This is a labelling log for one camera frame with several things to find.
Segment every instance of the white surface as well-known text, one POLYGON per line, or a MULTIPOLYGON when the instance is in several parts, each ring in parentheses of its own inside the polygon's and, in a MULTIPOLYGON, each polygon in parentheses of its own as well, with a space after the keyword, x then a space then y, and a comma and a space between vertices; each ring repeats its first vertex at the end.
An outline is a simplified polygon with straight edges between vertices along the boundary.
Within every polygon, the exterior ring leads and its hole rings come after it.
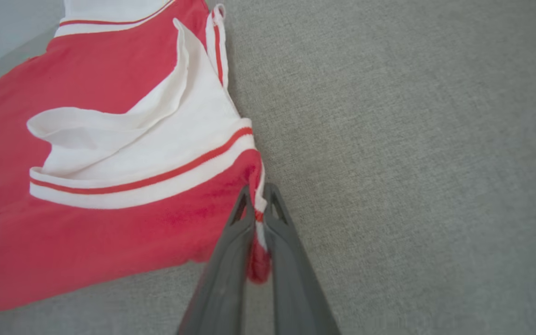
POLYGON ((62 0, 0 0, 0 58, 57 25, 62 0))

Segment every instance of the gray cloth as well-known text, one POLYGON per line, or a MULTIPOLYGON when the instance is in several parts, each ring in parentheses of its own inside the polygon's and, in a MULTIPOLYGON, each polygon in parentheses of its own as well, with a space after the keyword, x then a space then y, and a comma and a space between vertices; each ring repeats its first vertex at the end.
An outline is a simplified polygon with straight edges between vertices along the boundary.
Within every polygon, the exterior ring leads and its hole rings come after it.
MULTIPOLYGON (((536 334, 536 1, 229 0, 251 117, 345 334, 536 334)), ((0 334, 175 331, 201 265, 0 313, 0 334)), ((272 333, 251 286, 248 334, 272 333)))

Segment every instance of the red and white garment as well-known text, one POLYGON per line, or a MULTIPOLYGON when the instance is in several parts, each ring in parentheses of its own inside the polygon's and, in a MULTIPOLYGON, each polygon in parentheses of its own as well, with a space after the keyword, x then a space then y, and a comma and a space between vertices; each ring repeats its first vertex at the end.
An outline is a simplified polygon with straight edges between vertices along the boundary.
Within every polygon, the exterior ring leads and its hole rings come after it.
POLYGON ((264 169, 226 91, 223 13, 66 0, 47 53, 0 79, 0 310, 206 261, 247 184, 249 277, 266 280, 264 169))

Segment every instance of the red stripe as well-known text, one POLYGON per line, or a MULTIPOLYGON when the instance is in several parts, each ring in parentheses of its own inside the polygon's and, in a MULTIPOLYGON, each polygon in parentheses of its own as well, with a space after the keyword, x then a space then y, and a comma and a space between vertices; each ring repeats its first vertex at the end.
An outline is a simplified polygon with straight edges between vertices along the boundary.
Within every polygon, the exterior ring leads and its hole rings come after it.
POLYGON ((219 70, 219 80, 221 85, 223 85, 223 63, 221 61, 221 33, 219 31, 219 26, 214 24, 214 40, 215 40, 215 53, 216 53, 216 66, 219 70))
POLYGON ((162 6, 160 9, 158 9, 156 12, 152 13, 151 15, 148 15, 147 17, 143 19, 139 19, 136 21, 124 21, 124 22, 110 22, 110 21, 95 21, 95 20, 70 20, 70 21, 64 21, 59 24, 60 27, 66 26, 66 25, 75 25, 77 23, 87 23, 89 25, 132 25, 134 23, 142 22, 147 19, 150 19, 151 17, 155 16, 159 12, 161 12, 164 8, 167 8, 170 4, 173 2, 167 2, 164 6, 162 6))
POLYGON ((136 189, 136 188, 141 188, 141 187, 157 184, 158 182, 168 180, 175 176, 179 176, 180 174, 184 174, 185 172, 190 171, 202 165, 203 163, 206 163, 210 159, 213 159, 217 157, 218 155, 225 153, 227 150, 230 149, 230 147, 233 146, 233 144, 241 136, 252 135, 252 134, 253 133, 250 127, 241 128, 238 131, 236 131, 233 134, 233 136, 231 136, 231 138, 229 138, 229 140, 225 144, 201 155, 200 157, 187 163, 186 165, 178 167, 175 170, 170 170, 163 174, 159 174, 158 176, 153 176, 153 177, 146 178, 140 181, 130 182, 128 184, 115 185, 115 186, 110 186, 110 187, 101 187, 101 188, 73 188, 73 187, 66 187, 66 186, 51 184, 49 182, 36 180, 34 178, 30 178, 30 182, 34 185, 48 187, 48 188, 56 189, 58 191, 73 193, 73 194, 107 194, 107 193, 129 191, 130 189, 136 189))

